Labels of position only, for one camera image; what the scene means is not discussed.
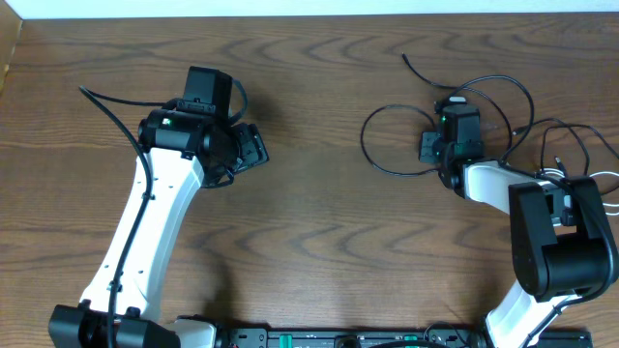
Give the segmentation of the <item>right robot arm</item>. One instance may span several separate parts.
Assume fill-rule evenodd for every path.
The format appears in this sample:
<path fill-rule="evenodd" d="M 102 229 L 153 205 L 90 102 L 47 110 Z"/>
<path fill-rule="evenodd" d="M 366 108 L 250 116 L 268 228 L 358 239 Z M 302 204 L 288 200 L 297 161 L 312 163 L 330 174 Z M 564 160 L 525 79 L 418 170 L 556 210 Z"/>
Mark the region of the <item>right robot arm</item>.
<path fill-rule="evenodd" d="M 530 347 L 571 305 L 592 301 L 618 278 L 618 249 L 596 182 L 552 179 L 488 159 L 481 114 L 461 97 L 437 102 L 440 120 L 422 135 L 419 159 L 443 185 L 508 214 L 516 281 L 469 336 L 473 347 Z"/>

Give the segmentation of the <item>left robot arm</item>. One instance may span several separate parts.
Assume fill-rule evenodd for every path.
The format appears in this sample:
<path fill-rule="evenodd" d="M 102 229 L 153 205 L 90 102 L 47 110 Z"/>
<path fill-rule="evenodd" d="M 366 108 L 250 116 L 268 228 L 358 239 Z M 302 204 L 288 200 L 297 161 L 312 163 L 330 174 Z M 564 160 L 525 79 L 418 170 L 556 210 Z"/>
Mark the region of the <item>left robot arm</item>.
<path fill-rule="evenodd" d="M 132 190 L 110 247 L 76 306 L 57 305 L 48 333 L 57 347 L 221 347 L 214 324 L 181 316 L 160 325 L 167 266 L 184 216 L 202 189 L 221 189 L 268 161 L 256 125 L 230 109 L 241 82 L 190 67 L 184 94 L 151 103 L 133 135 Z"/>

